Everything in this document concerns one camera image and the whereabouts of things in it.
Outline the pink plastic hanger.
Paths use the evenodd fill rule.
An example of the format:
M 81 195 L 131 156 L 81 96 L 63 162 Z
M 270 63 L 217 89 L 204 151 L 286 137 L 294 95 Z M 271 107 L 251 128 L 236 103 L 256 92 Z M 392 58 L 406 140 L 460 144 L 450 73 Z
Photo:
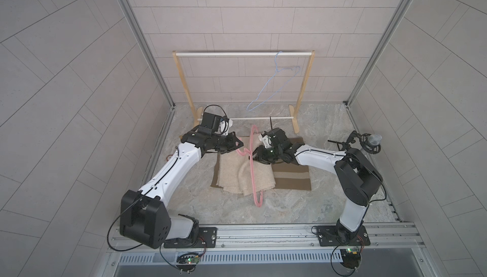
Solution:
M 254 171 L 254 161 L 253 161 L 253 141 L 254 141 L 254 135 L 258 133 L 258 128 L 256 125 L 252 125 L 251 127 L 251 133 L 249 136 L 249 146 L 250 148 L 245 148 L 243 150 L 238 149 L 237 153 L 240 156 L 248 155 L 249 156 L 249 161 L 250 161 L 250 172 L 251 172 L 251 184 L 252 184 L 252 195 L 254 199 L 254 204 L 257 208 L 262 207 L 263 205 L 263 191 L 260 191 L 259 197 L 257 197 L 257 189 L 256 189 L 256 178 L 255 178 L 255 171 Z

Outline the brown plaid scarf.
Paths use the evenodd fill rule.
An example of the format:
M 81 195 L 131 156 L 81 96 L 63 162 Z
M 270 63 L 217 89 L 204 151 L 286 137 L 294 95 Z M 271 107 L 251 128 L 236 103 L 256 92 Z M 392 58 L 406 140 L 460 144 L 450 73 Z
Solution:
M 303 143 L 302 137 L 290 138 L 292 142 Z M 217 155 L 216 165 L 214 166 L 214 175 L 211 183 L 213 188 L 222 188 L 218 183 L 220 155 Z M 275 189 L 294 189 L 311 191 L 311 178 L 308 166 L 297 166 L 293 164 L 276 164 L 272 165 L 272 171 L 275 178 Z

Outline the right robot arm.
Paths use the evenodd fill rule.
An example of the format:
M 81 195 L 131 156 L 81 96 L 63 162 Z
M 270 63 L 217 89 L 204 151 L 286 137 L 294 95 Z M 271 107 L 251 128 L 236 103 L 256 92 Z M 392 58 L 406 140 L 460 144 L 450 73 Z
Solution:
M 345 142 L 333 141 L 339 147 L 337 151 L 293 143 L 280 128 L 264 132 L 259 140 L 262 144 L 253 151 L 252 158 L 262 164 L 302 165 L 337 176 L 347 200 L 331 236 L 341 244 L 355 239 L 372 197 L 383 184 L 380 172 L 363 153 L 380 153 L 382 136 L 353 131 Z

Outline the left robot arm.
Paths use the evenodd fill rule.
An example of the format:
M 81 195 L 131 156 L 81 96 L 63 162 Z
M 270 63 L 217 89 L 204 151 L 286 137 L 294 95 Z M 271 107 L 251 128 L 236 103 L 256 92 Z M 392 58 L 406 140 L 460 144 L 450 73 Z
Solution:
M 208 151 L 225 154 L 244 143 L 235 133 L 200 133 L 195 129 L 182 136 L 174 155 L 138 191 L 129 190 L 120 203 L 119 232 L 141 245 L 158 249 L 165 243 L 195 245 L 199 241 L 199 221 L 193 217 L 172 216 L 169 201 L 190 169 Z

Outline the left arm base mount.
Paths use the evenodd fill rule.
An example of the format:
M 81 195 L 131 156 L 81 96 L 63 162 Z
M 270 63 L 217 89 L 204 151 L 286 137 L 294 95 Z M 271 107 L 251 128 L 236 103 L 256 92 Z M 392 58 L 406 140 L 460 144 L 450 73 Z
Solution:
M 165 249 L 213 249 L 216 246 L 218 228 L 200 227 L 198 234 L 192 233 L 186 239 L 166 240 L 163 244 Z

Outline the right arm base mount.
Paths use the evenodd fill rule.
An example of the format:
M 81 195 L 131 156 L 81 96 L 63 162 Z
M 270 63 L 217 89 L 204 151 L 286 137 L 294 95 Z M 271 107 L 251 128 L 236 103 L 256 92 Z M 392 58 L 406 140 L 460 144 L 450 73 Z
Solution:
M 311 232 L 318 237 L 321 247 L 370 246 L 370 239 L 364 225 L 356 231 L 344 226 L 313 226 Z

